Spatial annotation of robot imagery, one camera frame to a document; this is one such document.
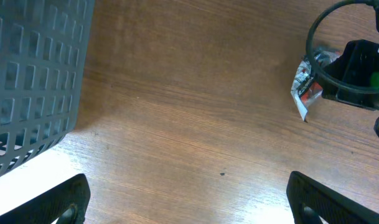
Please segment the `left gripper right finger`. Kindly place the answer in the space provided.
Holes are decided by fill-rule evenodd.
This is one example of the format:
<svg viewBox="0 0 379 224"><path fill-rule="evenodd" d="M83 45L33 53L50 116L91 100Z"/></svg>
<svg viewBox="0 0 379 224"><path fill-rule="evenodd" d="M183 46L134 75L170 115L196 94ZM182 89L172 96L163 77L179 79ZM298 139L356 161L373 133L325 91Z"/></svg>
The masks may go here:
<svg viewBox="0 0 379 224"><path fill-rule="evenodd" d="M291 172L286 195L295 224L379 223L379 213L298 171Z"/></svg>

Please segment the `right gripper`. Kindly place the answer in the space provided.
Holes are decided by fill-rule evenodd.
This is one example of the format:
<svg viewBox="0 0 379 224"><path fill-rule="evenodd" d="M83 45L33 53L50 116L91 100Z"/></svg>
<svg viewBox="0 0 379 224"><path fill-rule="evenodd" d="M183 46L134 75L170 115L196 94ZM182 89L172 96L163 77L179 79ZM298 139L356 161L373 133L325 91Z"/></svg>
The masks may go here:
<svg viewBox="0 0 379 224"><path fill-rule="evenodd" d="M342 1L339 6L367 4L375 10L379 33L379 1ZM379 44L351 40L342 55L324 67L320 77L322 97L327 100L379 111Z"/></svg>

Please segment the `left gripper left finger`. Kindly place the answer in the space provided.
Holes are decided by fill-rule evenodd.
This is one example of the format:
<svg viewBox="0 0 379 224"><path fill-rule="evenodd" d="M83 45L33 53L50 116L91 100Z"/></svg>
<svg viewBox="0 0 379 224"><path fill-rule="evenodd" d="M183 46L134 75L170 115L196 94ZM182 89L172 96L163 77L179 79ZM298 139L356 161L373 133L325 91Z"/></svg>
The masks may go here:
<svg viewBox="0 0 379 224"><path fill-rule="evenodd" d="M77 174L30 201L0 215L0 224L83 224L91 193L85 174Z"/></svg>

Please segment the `black snack bag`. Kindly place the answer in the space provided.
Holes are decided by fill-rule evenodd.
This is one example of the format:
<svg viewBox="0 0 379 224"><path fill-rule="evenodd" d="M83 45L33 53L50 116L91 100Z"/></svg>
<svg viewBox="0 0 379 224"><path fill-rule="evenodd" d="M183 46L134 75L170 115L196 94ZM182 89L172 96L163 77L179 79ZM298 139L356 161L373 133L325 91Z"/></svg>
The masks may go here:
<svg viewBox="0 0 379 224"><path fill-rule="evenodd" d="M314 55L316 62L321 67L329 65L340 57L337 51L321 47L315 49ZM323 88L316 81L316 75L308 57L303 56L292 83L291 96L304 122L307 122L308 107L322 95L322 91Z"/></svg>

